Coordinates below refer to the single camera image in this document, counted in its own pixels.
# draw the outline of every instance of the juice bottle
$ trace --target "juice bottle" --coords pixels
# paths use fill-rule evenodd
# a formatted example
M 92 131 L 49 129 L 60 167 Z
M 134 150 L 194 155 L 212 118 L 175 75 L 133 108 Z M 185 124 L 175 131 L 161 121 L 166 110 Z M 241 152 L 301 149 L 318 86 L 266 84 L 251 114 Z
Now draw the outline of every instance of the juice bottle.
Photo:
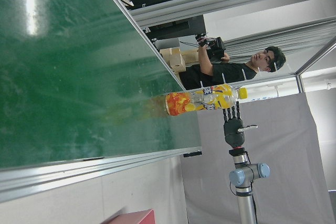
M 227 84 L 202 88 L 191 92 L 173 92 L 166 95 L 169 115 L 180 115 L 195 110 L 231 108 L 237 99 L 247 98 L 246 88 L 234 89 Z

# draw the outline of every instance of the red object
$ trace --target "red object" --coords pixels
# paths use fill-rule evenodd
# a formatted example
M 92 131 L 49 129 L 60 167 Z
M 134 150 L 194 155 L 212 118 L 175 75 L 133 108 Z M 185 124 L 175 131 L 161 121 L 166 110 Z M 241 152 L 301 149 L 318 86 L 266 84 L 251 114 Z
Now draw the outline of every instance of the red object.
M 109 224 L 155 224 L 154 210 L 148 209 L 145 211 L 119 215 Z

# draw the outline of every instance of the grey curtain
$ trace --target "grey curtain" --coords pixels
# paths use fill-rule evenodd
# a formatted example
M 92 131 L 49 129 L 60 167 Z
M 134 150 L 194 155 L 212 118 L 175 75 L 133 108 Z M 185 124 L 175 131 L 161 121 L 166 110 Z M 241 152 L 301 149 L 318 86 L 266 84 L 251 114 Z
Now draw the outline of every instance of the grey curtain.
M 268 46 L 281 48 L 285 55 L 323 47 L 336 34 L 336 16 L 224 41 L 231 62 L 246 62 Z

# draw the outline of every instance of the cardboard box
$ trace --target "cardboard box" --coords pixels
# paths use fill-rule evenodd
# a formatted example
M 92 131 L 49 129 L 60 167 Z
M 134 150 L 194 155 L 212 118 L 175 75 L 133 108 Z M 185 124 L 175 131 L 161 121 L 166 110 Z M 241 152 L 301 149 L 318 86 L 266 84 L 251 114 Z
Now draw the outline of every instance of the cardboard box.
M 181 52 L 181 55 L 184 59 L 184 62 L 186 64 L 192 63 L 192 62 L 198 62 L 198 52 L 197 49 L 195 50 L 188 50 Z
M 169 55 L 172 55 L 171 48 L 160 49 L 160 54 L 163 57 L 163 60 L 169 64 Z
M 185 62 L 181 54 L 170 55 L 169 65 L 176 73 L 185 71 Z

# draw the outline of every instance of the man's hand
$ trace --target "man's hand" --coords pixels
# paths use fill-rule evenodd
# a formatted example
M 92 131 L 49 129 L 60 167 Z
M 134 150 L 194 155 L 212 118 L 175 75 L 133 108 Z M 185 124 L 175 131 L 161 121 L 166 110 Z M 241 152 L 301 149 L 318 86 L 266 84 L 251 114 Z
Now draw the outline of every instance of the man's hand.
M 228 63 L 230 61 L 230 56 L 224 53 L 224 57 L 221 57 L 222 63 Z

